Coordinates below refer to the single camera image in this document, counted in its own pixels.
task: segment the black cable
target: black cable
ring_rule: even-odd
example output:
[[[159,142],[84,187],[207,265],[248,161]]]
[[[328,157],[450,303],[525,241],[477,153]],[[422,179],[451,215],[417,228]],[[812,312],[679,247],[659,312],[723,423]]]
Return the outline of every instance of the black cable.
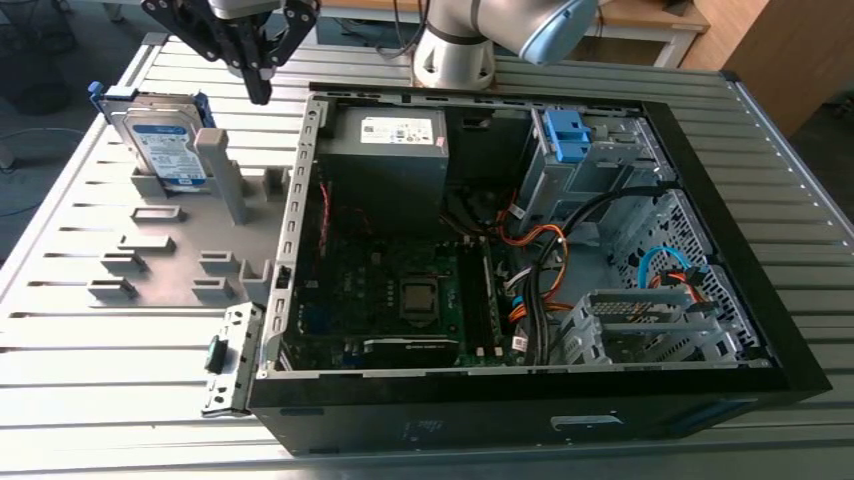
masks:
[[[415,35],[413,35],[413,38],[410,38],[410,41],[406,43],[406,45],[403,45],[401,49],[391,54],[383,52],[383,49],[381,48],[379,45],[377,46],[377,53],[386,60],[391,60],[394,58],[398,58],[401,55],[405,55],[413,49],[413,47],[415,46],[415,43],[421,40],[422,34],[427,29],[427,16],[430,15],[430,0],[426,0],[426,3],[423,4],[422,4],[422,0],[418,0],[418,14],[421,17],[419,23],[418,23],[418,30],[415,31]],[[397,2],[395,2],[395,24],[398,24],[395,28],[399,28],[399,14],[397,12]]]
[[[445,222],[445,224],[454,229],[457,233],[461,235],[467,235],[470,237],[479,237],[483,234],[473,229],[470,229],[463,222],[459,221],[457,217],[451,215],[447,210],[442,210],[439,212],[439,219]]]
[[[665,182],[653,187],[647,187],[647,186],[627,187],[621,190],[613,190],[610,192],[606,192],[595,196],[575,210],[575,212],[567,219],[566,223],[563,224],[562,230],[563,230],[563,235],[567,238],[567,241],[569,241],[570,233],[573,232],[573,229],[585,221],[585,219],[603,205],[610,204],[611,202],[614,202],[615,200],[623,197],[661,197],[667,193],[669,190],[673,190],[674,188],[678,188],[678,184],[675,184],[674,182]],[[530,292],[531,291],[539,292],[539,273],[542,271],[542,267],[549,258],[549,252],[551,252],[551,250],[555,248],[557,245],[558,245],[558,237],[555,236],[553,237],[551,241],[546,244],[546,247],[542,249],[541,254],[537,257],[537,260],[531,264],[531,273],[529,274],[529,278],[527,278],[527,281],[531,284],[529,287]],[[539,321],[546,324],[547,320],[545,318],[543,298],[539,295],[534,295],[533,297],[526,299],[523,296],[522,301],[525,302],[529,315],[534,315],[534,317],[538,317],[542,315],[543,317],[541,319],[535,318],[534,321]],[[570,326],[567,325],[558,333],[558,337],[555,338],[555,340],[546,346],[546,352],[543,354],[546,364],[549,363],[549,356],[550,356],[551,350],[554,350],[555,347],[561,344],[569,332],[570,332]]]
[[[462,212],[466,214],[466,220],[467,222],[463,222],[461,217],[457,215],[453,215],[450,212],[450,209],[446,207],[446,214],[449,214],[450,216],[454,216],[454,218],[457,219],[457,221],[466,225],[474,225],[471,227],[471,230],[477,231],[481,235],[486,236],[486,237],[499,237],[498,233],[494,230],[490,230],[490,228],[493,227],[493,225],[490,225],[489,223],[483,222],[483,220],[481,219],[481,217],[478,216],[478,212],[475,211],[475,206],[471,203],[471,195],[470,194],[465,194],[463,192],[457,192],[457,199],[459,201],[459,205],[462,207]]]
[[[526,281],[523,284],[522,295],[523,297],[529,294],[530,284]],[[535,322],[534,316],[530,314],[525,316],[523,320],[523,329],[529,336],[527,348],[525,350],[525,364],[526,365],[538,365],[539,359],[542,357],[542,342],[541,342],[541,328],[539,323]]]
[[[370,47],[373,44],[375,45],[379,42],[379,38],[377,40],[371,40],[365,34],[357,32],[353,28],[350,28],[347,26],[347,23],[350,22],[350,20],[342,21],[339,18],[335,18],[332,20],[335,21],[335,23],[338,23],[338,26],[342,27],[342,30],[345,31],[342,35],[349,35],[362,40],[362,44],[363,44],[362,46]]]
[[[0,213],[0,218],[12,217],[12,216],[19,215],[19,214],[22,214],[24,212],[28,212],[30,210],[35,210],[40,206],[42,206],[42,202],[39,202],[35,205],[31,205],[28,207],[24,207],[24,208],[19,209],[19,210],[14,210],[14,211],[11,211],[8,213]]]
[[[542,294],[539,293],[539,282],[531,281],[531,275],[535,273],[537,275],[539,275],[539,271],[535,272],[535,268],[533,265],[531,273],[529,273],[522,285],[522,302],[525,303],[527,310],[526,318],[529,319],[530,329],[535,332],[531,340],[529,341],[529,348],[534,349],[534,354],[531,356],[533,363],[530,363],[530,365],[546,365],[546,353],[549,347],[549,323],[543,302],[537,300],[537,298],[542,299]]]
[[[493,234],[491,232],[486,231],[479,224],[474,224],[474,226],[470,225],[470,223],[463,222],[461,220],[461,218],[449,210],[445,209],[442,212],[443,215],[443,219],[445,220],[451,220],[457,223],[457,225],[462,226],[469,232],[471,232],[471,234],[475,237],[490,237],[490,236],[495,236],[495,234]]]
[[[599,40],[602,40],[602,35],[605,34],[605,13],[602,12],[602,5],[597,7],[597,13],[598,13],[597,31],[594,32],[594,36],[593,36],[595,40],[591,40],[591,41],[582,40],[583,43],[586,44],[586,47],[585,47],[585,54],[579,58],[579,60],[585,60],[585,61],[597,61],[597,51],[599,50],[599,43],[601,43]]]
[[[403,48],[403,34],[401,33],[401,7],[398,5],[398,0],[391,0],[391,4],[395,9],[395,33],[398,34],[398,45]]]

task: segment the white label sticker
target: white label sticker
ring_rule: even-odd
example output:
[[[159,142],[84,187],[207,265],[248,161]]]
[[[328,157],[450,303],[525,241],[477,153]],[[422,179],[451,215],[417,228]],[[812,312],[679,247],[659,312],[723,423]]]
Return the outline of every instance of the white label sticker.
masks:
[[[510,207],[507,207],[507,210],[510,211],[514,217],[522,220],[522,217],[525,216],[525,210],[522,210],[515,203],[510,204]]]
[[[529,339],[525,337],[513,337],[511,348],[518,352],[526,352],[529,350]]]
[[[429,118],[366,117],[362,120],[362,143],[433,145],[433,140]]]
[[[143,155],[160,180],[174,186],[174,190],[195,190],[207,179],[199,157],[187,148],[190,134],[180,126],[134,125]]]

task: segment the aluminum profile table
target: aluminum profile table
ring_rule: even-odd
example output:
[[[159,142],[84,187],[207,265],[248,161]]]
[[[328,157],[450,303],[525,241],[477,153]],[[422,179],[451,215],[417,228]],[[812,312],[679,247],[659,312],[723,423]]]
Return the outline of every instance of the aluminum profile table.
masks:
[[[274,77],[270,105],[256,106],[222,63],[166,37],[146,43],[120,83],[151,91],[202,89],[243,168],[292,164],[310,81],[409,84],[406,59],[306,46]],[[338,474],[307,469],[336,468],[353,477],[850,475],[853,229],[743,86],[717,73],[585,63],[537,69],[509,58],[499,61],[498,83],[509,92],[670,104],[834,390],[675,442],[294,458],[254,418],[199,416],[202,364],[220,310],[95,309],[52,301],[54,289],[83,287],[50,280],[98,262],[92,253],[104,238],[134,233],[128,211],[142,204],[127,179],[132,159],[99,117],[0,271],[0,473],[115,478],[158,469],[211,478],[236,475],[212,472],[228,468],[242,470],[242,478],[266,479],[326,478]]]

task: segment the orange wire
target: orange wire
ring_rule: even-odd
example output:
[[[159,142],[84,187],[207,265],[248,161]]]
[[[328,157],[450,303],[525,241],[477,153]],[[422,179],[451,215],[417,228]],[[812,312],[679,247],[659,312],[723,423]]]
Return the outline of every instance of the orange wire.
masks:
[[[323,250],[326,246],[326,241],[330,234],[330,213],[331,213],[331,202],[330,202],[330,191],[326,188],[326,185],[320,184],[320,192],[323,193],[323,226],[320,227],[320,242],[319,248]]]
[[[517,200],[517,192],[514,191],[513,192],[513,197],[510,199],[510,205],[513,205],[515,200]],[[495,219],[495,223],[498,224],[498,233],[499,233],[505,243],[507,243],[509,245],[513,245],[514,247],[525,248],[534,240],[537,240],[537,238],[545,232],[553,232],[558,236],[558,238],[561,239],[561,248],[563,250],[563,262],[561,264],[561,270],[558,271],[558,277],[555,278],[555,281],[551,284],[551,288],[549,289],[549,291],[543,295],[543,298],[546,299],[546,301],[549,301],[551,299],[551,297],[554,297],[554,295],[558,293],[558,290],[561,289],[561,284],[563,283],[563,278],[566,277],[567,262],[569,262],[569,259],[570,259],[570,246],[569,246],[569,242],[566,240],[566,236],[563,235],[563,229],[558,225],[554,225],[554,224],[538,225],[521,238],[513,238],[513,237],[507,236],[507,232],[505,231],[505,218],[507,218],[509,210],[510,210],[510,207],[507,207],[507,209],[502,210],[498,213],[498,217]],[[573,309],[573,306],[566,304],[566,303],[547,303],[546,304],[546,310],[547,311],[571,310],[571,309]],[[525,317],[526,315],[527,315],[527,311],[525,309],[525,304],[522,304],[510,313],[510,318],[509,319],[510,319],[511,322],[515,322],[522,317]]]
[[[705,302],[703,296],[694,288],[694,285],[689,283],[689,279],[685,276],[685,273],[669,273],[667,276],[670,278],[675,278],[682,283],[685,283],[685,285],[689,287],[689,294],[691,295],[691,300],[694,300],[695,303]],[[650,288],[657,288],[661,285],[661,283],[662,283],[662,277],[661,275],[657,275],[655,277],[653,277],[653,280],[650,280]]]

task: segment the hard drive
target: hard drive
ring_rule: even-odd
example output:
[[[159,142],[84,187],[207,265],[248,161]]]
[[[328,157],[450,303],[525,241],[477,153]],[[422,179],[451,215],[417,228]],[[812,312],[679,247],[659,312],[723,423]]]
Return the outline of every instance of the hard drive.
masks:
[[[199,129],[214,127],[207,97],[158,94],[94,84],[92,103],[136,154],[139,175],[154,175],[172,192],[204,192],[211,175],[194,147]]]

